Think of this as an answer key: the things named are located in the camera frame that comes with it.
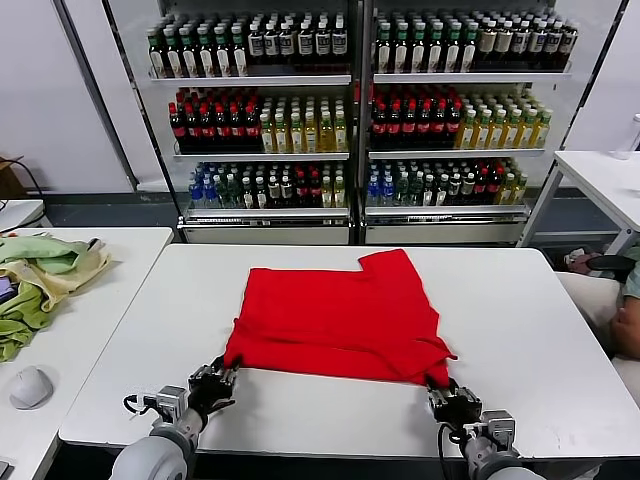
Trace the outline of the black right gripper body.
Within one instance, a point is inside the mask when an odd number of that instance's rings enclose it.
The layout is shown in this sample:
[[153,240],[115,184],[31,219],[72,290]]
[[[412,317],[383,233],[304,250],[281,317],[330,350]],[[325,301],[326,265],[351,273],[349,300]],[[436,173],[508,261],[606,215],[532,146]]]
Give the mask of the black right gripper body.
[[451,396],[446,388],[446,397],[443,401],[430,401],[430,411],[437,423],[449,426],[464,426],[480,421],[482,402],[473,393],[472,399]]

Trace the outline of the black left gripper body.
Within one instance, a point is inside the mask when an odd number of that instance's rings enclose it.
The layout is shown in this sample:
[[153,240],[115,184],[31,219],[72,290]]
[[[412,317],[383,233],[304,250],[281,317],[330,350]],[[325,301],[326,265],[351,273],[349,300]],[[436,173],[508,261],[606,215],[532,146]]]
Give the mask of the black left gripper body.
[[229,407],[235,403],[233,399],[234,386],[227,386],[223,383],[223,376],[218,378],[207,378],[203,380],[193,380],[192,375],[189,380],[188,407],[196,411],[201,416],[209,416],[213,413]]

